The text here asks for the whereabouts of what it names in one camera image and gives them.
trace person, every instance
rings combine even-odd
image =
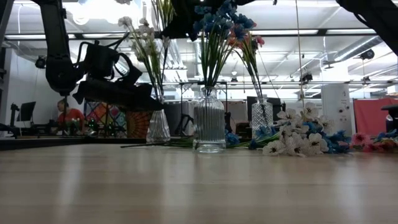
[[[80,123],[80,130],[83,130],[84,128],[84,121],[85,121],[85,117],[83,115],[83,113],[80,112],[80,110],[78,109],[74,109],[74,108],[69,108],[69,104],[68,102],[65,101],[65,99],[60,100],[57,104],[57,108],[59,110],[59,112],[61,112],[60,116],[58,117],[58,124],[60,126],[62,126],[63,124],[63,111],[65,109],[65,107],[67,107],[67,115],[65,117],[66,122],[68,121],[79,121]]]

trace table surface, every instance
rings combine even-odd
[[[0,223],[398,223],[398,157],[118,145],[0,152]]]

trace colorful patterned fabric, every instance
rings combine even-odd
[[[117,106],[108,105],[109,113],[108,120],[106,120],[106,106],[106,103],[86,102],[86,120],[91,121],[93,119],[97,122],[97,124],[99,124],[100,127],[103,127],[106,122],[108,122],[108,124],[113,123],[115,126],[122,127],[126,130],[126,115],[122,111],[120,111]],[[126,136],[126,132],[116,132],[117,138],[126,138]]]
[[[145,139],[153,111],[127,112],[127,137]]]

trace red partition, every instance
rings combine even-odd
[[[382,111],[381,107],[397,103],[397,100],[391,98],[354,100],[356,132],[370,135],[378,135],[380,132],[385,132],[388,111]]]

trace glass vase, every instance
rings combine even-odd
[[[224,105],[216,93],[216,88],[204,87],[202,97],[194,107],[195,152],[219,153],[225,150]]]
[[[267,96],[256,98],[257,103],[251,106],[252,139],[271,133],[274,124],[273,107],[267,102]]]
[[[170,129],[164,110],[154,111],[149,121],[147,144],[165,143],[170,141]]]

